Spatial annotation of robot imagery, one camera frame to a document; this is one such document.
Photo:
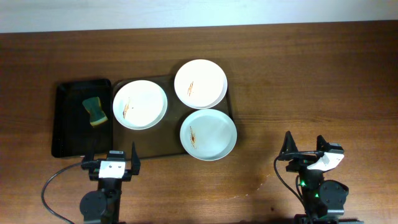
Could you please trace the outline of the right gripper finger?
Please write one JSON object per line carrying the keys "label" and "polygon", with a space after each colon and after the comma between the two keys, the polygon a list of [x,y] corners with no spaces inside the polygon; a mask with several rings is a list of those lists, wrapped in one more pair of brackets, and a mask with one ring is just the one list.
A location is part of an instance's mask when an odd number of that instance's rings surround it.
{"label": "right gripper finger", "polygon": [[330,144],[326,142],[322,135],[317,136],[317,151],[328,152],[330,150]]}
{"label": "right gripper finger", "polygon": [[285,133],[284,142],[279,152],[280,159],[292,159],[299,154],[295,141],[290,131]]}

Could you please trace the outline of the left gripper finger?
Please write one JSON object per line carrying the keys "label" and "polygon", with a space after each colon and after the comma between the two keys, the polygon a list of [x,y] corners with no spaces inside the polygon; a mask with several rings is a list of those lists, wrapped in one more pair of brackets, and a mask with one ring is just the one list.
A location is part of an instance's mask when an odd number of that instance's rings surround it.
{"label": "left gripper finger", "polygon": [[136,145],[135,142],[132,142],[132,149],[131,149],[131,167],[132,168],[140,168],[141,161],[136,152]]}
{"label": "left gripper finger", "polygon": [[87,153],[84,156],[84,161],[85,162],[89,162],[89,161],[93,161],[94,160],[94,156],[95,156],[95,149],[96,149],[96,145],[98,143],[97,139],[94,139],[89,150],[87,151]]}

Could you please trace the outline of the green yellow sponge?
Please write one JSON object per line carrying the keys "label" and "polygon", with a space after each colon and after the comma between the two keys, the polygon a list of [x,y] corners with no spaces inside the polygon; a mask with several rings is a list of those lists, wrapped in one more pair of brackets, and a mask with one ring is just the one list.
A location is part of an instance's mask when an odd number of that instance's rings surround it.
{"label": "green yellow sponge", "polygon": [[92,127],[96,127],[107,122],[108,117],[102,109],[99,97],[96,96],[85,99],[83,100],[82,105],[90,116],[90,124]]}

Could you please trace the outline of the white plate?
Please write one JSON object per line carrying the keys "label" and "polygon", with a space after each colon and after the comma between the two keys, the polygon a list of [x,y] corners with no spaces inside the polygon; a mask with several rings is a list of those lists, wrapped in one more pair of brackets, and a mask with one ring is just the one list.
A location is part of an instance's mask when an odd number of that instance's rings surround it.
{"label": "white plate", "polygon": [[148,80],[125,84],[113,99],[116,121],[132,130],[155,126],[165,116],[167,107],[167,96],[163,88]]}
{"label": "white plate", "polygon": [[196,59],[179,68],[174,88],[182,103],[201,110],[221,102],[226,95],[228,81],[219,65],[210,60]]}

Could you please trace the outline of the pale blue plate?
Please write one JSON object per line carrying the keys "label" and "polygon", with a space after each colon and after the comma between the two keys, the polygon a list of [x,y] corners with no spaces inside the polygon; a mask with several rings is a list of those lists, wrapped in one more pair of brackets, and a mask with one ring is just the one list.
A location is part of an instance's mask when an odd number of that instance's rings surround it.
{"label": "pale blue plate", "polygon": [[216,161],[235,147],[238,134],[235,123],[225,113],[205,109],[188,115],[180,128],[180,142],[192,157]]}

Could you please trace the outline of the white plate top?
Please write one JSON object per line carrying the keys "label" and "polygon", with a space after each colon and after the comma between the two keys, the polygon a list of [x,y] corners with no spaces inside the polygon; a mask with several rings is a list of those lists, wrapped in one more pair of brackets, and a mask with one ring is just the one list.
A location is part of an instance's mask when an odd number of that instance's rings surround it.
{"label": "white plate top", "polygon": [[196,59],[179,68],[174,88],[182,103],[201,110],[221,102],[226,95],[228,81],[219,65],[210,60]]}

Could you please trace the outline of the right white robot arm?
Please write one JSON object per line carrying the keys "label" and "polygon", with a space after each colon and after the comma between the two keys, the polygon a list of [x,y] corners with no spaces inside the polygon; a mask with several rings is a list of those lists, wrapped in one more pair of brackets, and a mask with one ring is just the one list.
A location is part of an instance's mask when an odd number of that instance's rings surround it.
{"label": "right white robot arm", "polygon": [[[274,159],[276,176],[300,201],[305,213],[294,216],[293,222],[299,224],[361,223],[360,220],[342,219],[344,204],[349,188],[341,182],[326,180],[324,173],[333,170],[344,158],[340,144],[329,143],[323,136],[317,136],[314,151],[299,151],[290,131],[285,133],[279,155]],[[278,161],[287,161],[287,172],[296,173],[295,188],[291,188],[277,170]]]}

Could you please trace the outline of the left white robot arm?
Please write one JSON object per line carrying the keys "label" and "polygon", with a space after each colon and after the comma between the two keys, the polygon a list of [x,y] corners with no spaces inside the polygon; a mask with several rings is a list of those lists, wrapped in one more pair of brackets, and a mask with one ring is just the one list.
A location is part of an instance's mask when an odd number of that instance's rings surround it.
{"label": "left white robot arm", "polygon": [[124,151],[110,150],[105,159],[95,159],[91,149],[82,160],[81,168],[88,171],[89,179],[97,181],[96,190],[88,192],[80,202],[80,212],[84,223],[120,223],[119,211],[122,196],[122,184],[130,182],[139,175],[140,159],[136,145],[132,143],[131,158]]}

